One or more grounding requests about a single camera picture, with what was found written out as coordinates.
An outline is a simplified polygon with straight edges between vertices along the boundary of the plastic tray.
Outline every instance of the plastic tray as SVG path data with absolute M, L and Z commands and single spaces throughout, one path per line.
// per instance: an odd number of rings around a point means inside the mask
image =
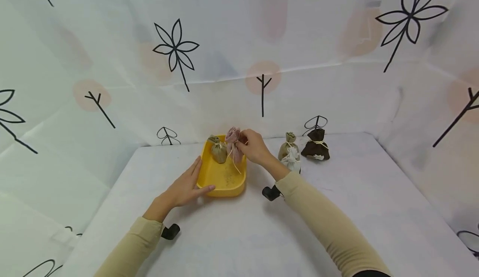
M 218 136 L 220 141 L 225 141 L 225 136 Z M 246 180 L 246 157 L 236 167 L 236 170 L 231 157 L 226 159 L 225 163 L 217 163 L 211 155 L 212 143 L 206 141 L 201 154 L 203 165 L 200 170 L 198 182 L 196 185 L 199 188 L 207 185 L 215 185 L 216 188 L 208 193 L 211 197 L 234 197 L 241 194 L 244 190 Z

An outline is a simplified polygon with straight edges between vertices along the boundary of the sleeve cuff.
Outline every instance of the sleeve cuff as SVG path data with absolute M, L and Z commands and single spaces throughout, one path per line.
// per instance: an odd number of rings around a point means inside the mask
M 147 242 L 152 242 L 160 238 L 162 231 L 163 223 L 147 220 L 143 217 L 137 218 L 130 228 L 130 233 L 141 237 Z
M 284 197 L 293 194 L 294 190 L 304 182 L 303 177 L 297 172 L 291 171 L 286 177 L 280 179 L 275 183 L 278 190 Z

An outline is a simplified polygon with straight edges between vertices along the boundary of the table surface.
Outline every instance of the table surface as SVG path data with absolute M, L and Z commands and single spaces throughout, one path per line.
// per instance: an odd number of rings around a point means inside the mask
M 307 138 L 296 141 L 302 149 Z M 276 154 L 283 138 L 267 139 Z M 357 225 L 394 276 L 477 277 L 479 262 L 406 175 L 366 133 L 327 135 L 331 159 L 301 159 L 302 176 Z M 62 269 L 95 271 L 131 224 L 201 153 L 202 144 L 139 148 Z M 283 199 L 261 190 L 274 180 L 248 163 L 246 189 L 236 198 L 205 198 L 174 209 L 181 227 L 161 240 L 138 276 L 340 276 L 318 240 Z

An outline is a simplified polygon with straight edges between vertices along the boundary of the right hand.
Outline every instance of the right hand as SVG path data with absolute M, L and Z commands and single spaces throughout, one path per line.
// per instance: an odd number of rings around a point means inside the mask
M 267 161 L 271 158 L 275 159 L 275 157 L 268 150 L 266 144 L 264 144 L 263 137 L 259 133 L 252 129 L 245 129 L 241 132 L 241 135 L 248 139 L 248 142 L 245 145 L 238 141 L 236 142 L 236 145 L 239 150 L 246 155 L 248 160 L 264 166 L 264 164 L 267 163 Z

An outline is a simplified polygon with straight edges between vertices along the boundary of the white pouch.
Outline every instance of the white pouch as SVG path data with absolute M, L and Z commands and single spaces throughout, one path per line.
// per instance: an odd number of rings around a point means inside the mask
M 288 148 L 288 155 L 283 157 L 281 163 L 283 163 L 289 170 L 298 172 L 301 170 L 301 166 L 299 164 L 299 152 L 295 147 Z

